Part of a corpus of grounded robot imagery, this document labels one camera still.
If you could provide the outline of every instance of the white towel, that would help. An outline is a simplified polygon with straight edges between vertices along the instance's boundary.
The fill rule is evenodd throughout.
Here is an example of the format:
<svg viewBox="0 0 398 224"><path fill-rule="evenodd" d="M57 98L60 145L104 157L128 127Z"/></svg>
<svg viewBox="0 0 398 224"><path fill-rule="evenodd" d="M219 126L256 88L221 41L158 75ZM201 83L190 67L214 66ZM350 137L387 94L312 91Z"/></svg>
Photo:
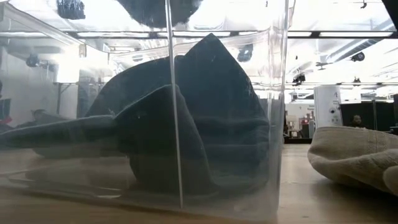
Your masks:
<svg viewBox="0 0 398 224"><path fill-rule="evenodd" d="M398 136L349 127L318 128L308 160L337 183L398 195Z"/></svg>

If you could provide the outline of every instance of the white wall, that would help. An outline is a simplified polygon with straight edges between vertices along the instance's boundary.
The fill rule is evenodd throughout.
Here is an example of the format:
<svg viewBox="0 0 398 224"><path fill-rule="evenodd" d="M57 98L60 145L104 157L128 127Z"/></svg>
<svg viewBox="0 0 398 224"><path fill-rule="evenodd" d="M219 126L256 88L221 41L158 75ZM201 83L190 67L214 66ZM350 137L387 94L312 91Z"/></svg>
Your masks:
<svg viewBox="0 0 398 224"><path fill-rule="evenodd" d="M311 114L311 111L315 109L314 104L308 103L287 103L285 110L288 115L296 116L294 129L299 130L300 124L299 119L303 118L307 113Z"/></svg>
<svg viewBox="0 0 398 224"><path fill-rule="evenodd" d="M29 68L24 60L9 55L4 49L1 57L0 80L2 98L11 99L11 126L32 121L32 110L57 112L58 87L54 75L43 68ZM76 118L77 87L71 86L62 94L60 114Z"/></svg>

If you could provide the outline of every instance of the white cylinder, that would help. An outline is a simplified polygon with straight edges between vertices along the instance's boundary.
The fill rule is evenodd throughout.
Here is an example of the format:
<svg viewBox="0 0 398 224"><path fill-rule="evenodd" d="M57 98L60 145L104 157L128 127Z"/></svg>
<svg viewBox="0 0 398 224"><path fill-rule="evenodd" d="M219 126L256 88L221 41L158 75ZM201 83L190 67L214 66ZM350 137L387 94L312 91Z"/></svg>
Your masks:
<svg viewBox="0 0 398 224"><path fill-rule="evenodd" d="M314 88L315 126L342 126L340 111L340 87L318 86Z"/></svg>

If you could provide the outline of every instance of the fluorescent light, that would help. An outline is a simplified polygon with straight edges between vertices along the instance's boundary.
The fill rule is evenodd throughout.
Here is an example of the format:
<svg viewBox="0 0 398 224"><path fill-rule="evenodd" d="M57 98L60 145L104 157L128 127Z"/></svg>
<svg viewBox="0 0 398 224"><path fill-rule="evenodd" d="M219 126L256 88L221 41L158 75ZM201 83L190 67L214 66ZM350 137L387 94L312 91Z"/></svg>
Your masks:
<svg viewBox="0 0 398 224"><path fill-rule="evenodd" d="M389 37L393 32L321 32L320 37Z"/></svg>
<svg viewBox="0 0 398 224"><path fill-rule="evenodd" d="M188 36L188 37L206 37L209 34L214 34L217 37L229 37L230 32L190 32L190 31L174 31L174 36Z"/></svg>
<svg viewBox="0 0 398 224"><path fill-rule="evenodd" d="M140 32L78 32L79 37L139 37L148 38L149 33Z"/></svg>
<svg viewBox="0 0 398 224"><path fill-rule="evenodd" d="M287 37L309 37L311 32L289 31Z"/></svg>
<svg viewBox="0 0 398 224"><path fill-rule="evenodd" d="M39 37L48 37L49 36L40 33L40 32L0 32L0 37L31 37L31 38L39 38Z"/></svg>

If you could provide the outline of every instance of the table surface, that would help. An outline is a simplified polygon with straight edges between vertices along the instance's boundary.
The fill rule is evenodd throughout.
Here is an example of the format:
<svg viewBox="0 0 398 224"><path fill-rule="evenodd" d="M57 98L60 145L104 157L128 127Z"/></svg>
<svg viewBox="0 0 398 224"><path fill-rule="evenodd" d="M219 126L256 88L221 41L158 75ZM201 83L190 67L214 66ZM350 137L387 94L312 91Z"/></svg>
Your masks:
<svg viewBox="0 0 398 224"><path fill-rule="evenodd" d="M398 223L398 198L336 185L308 163L309 145L285 145L280 208L274 223ZM250 223L88 203L0 190L1 223Z"/></svg>

